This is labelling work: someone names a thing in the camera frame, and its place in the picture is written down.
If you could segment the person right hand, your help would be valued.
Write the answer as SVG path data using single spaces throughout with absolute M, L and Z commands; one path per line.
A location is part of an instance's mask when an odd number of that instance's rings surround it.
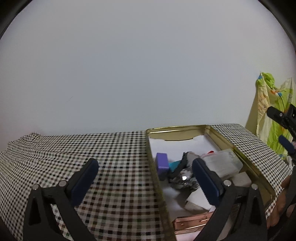
M 285 180 L 283 180 L 283 182 L 281 183 L 281 187 L 283 188 L 283 190 L 277 197 L 275 207 L 266 221 L 267 229 L 269 229 L 271 226 L 275 226 L 279 222 L 280 217 L 283 214 L 286 204 L 287 189 L 290 185 L 290 179 L 291 175 L 285 178 Z

